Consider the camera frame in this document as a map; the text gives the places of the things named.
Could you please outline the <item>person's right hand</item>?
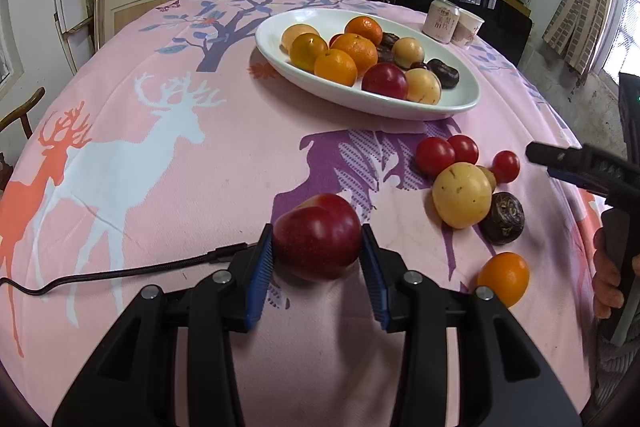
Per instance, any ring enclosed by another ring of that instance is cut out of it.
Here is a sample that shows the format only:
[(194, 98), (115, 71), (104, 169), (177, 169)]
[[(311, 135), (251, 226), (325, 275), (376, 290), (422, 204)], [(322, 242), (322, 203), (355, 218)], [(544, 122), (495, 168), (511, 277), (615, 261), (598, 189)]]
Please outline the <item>person's right hand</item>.
[(620, 309), (625, 297), (620, 291), (620, 270), (608, 257), (605, 248), (605, 231), (600, 228), (593, 236), (594, 256), (596, 268), (592, 278), (594, 315), (599, 320), (608, 319), (613, 310)]

